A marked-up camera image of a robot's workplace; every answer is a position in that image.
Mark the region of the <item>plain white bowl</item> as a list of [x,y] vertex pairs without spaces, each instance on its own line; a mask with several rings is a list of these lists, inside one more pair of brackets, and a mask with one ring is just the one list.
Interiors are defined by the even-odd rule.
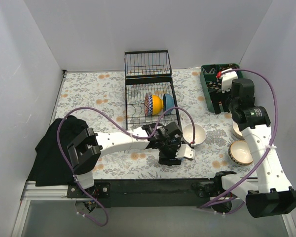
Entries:
[[193,130],[192,124],[188,124],[183,128],[183,140],[192,146],[201,145],[206,139],[206,132],[203,127],[195,124]]

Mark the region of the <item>yellow bowl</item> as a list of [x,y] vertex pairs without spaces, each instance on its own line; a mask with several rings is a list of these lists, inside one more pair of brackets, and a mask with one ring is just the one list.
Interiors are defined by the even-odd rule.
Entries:
[[152,115],[157,115],[159,114],[162,109],[163,109],[163,100],[157,96],[157,95],[152,95]]

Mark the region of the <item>blue ceramic bowl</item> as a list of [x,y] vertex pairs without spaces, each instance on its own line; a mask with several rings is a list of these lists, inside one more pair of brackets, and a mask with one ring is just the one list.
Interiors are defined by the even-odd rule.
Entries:
[[174,105],[173,97],[170,94],[165,93],[163,95],[163,111],[166,112],[165,114],[166,115],[170,114],[174,106],[175,105]]

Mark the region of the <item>red patterned bowl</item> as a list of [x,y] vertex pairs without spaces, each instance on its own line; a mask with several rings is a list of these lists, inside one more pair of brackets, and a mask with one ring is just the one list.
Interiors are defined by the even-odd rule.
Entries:
[[144,102],[144,106],[145,106],[145,116],[151,116],[152,112],[153,112],[153,98],[152,95],[146,94],[145,95],[145,102]]

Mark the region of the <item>black wire dish rack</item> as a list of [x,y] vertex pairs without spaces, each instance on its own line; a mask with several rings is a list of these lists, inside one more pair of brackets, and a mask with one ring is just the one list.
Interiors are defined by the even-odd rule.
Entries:
[[181,127],[168,50],[128,51],[124,54],[126,129],[172,122]]

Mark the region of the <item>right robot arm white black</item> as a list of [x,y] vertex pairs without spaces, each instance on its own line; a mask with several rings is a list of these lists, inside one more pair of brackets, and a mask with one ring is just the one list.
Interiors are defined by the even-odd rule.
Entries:
[[226,104],[248,145],[258,185],[247,181],[250,174],[240,178],[233,171],[221,171],[214,177],[213,189],[219,196],[233,193],[241,198],[254,218],[288,214],[296,208],[296,190],[280,164],[275,129],[266,109],[255,106],[254,92],[252,80],[234,79]]

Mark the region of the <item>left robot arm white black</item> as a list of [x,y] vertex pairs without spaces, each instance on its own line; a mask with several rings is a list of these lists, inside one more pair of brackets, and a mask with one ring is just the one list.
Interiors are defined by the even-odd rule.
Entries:
[[84,129],[68,145],[68,153],[74,170],[75,180],[79,182],[78,191],[83,197],[91,197],[95,192],[92,170],[99,158],[126,150],[159,150],[159,164],[181,165],[176,157],[181,147],[182,130],[176,122],[166,126],[160,123],[146,124],[123,132],[96,133],[92,128]]

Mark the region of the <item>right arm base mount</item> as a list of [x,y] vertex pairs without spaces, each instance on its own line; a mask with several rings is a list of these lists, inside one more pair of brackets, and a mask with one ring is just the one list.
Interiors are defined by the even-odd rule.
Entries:
[[[237,178],[237,173],[234,171],[220,171],[217,172],[214,176],[214,178],[210,179],[208,182],[198,182],[194,186],[197,190],[197,194],[201,198],[210,198],[212,197],[215,199],[217,196],[224,193],[226,189],[222,186],[222,177],[225,176],[232,176],[235,175]],[[234,210],[232,210],[232,201],[237,198],[237,195],[233,194],[232,191],[226,193],[219,199],[217,199],[215,202],[208,205],[207,203],[202,204],[200,207],[197,207],[198,209],[205,210],[206,208],[211,208],[215,214],[219,214],[222,216],[230,215],[238,211],[244,203],[241,203],[238,207],[236,207]]]

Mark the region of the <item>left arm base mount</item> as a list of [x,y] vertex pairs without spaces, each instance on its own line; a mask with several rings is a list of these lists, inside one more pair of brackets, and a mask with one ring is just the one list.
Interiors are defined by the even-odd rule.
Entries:
[[[110,197],[111,184],[108,182],[95,182],[94,186],[85,189],[85,191],[93,198],[101,201],[107,200]],[[78,184],[74,183],[68,186],[67,198],[88,198],[88,196],[81,190]],[[91,213],[94,209],[98,208],[98,204],[92,199],[83,203],[84,207]]]

